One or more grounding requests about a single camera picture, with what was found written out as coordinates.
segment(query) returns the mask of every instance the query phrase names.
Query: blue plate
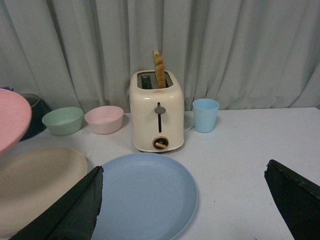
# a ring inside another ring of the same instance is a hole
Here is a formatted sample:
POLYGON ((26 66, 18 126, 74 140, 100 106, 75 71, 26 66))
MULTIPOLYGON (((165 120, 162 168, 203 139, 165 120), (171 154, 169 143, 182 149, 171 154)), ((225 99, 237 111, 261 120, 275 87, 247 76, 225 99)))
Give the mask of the blue plate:
POLYGON ((172 240, 195 215, 197 186, 179 162, 135 153, 102 168, 102 204, 92 240, 172 240))

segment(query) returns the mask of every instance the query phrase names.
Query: pink plate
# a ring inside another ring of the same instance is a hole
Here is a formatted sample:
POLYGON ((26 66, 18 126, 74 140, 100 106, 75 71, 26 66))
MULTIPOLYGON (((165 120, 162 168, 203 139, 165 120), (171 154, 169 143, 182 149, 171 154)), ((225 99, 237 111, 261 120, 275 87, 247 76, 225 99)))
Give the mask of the pink plate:
POLYGON ((31 106, 23 96, 0 88, 0 156, 25 135, 31 115, 31 106))

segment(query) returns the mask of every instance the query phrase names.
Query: green bowl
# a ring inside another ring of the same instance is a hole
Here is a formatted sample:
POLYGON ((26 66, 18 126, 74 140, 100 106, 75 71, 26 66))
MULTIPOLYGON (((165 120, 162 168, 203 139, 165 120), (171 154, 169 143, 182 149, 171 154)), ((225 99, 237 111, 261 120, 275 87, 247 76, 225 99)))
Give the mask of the green bowl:
POLYGON ((63 107, 53 110, 42 118, 52 135, 64 136, 77 132, 83 124, 84 112, 79 107, 63 107))

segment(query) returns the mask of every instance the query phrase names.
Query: beige plate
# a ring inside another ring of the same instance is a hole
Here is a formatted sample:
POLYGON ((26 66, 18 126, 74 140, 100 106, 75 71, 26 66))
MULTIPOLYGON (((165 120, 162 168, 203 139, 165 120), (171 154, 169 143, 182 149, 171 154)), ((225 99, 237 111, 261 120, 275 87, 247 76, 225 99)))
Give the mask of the beige plate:
POLYGON ((87 174, 87 162, 66 147, 34 150, 0 165, 0 238, 32 222, 87 174))

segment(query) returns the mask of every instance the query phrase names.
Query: plate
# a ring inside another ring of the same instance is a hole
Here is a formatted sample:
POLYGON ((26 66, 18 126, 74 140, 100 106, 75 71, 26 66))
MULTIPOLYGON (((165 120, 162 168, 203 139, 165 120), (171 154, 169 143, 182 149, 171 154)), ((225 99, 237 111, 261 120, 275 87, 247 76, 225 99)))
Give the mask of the plate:
POLYGON ((102 168, 102 204, 92 240, 172 240, 195 215, 197 186, 179 162, 135 153, 102 168))
POLYGON ((0 156, 25 135, 31 116, 31 106, 23 96, 0 88, 0 156))
POLYGON ((0 165, 0 238, 31 223, 87 174, 87 161, 67 147, 37 149, 0 165))

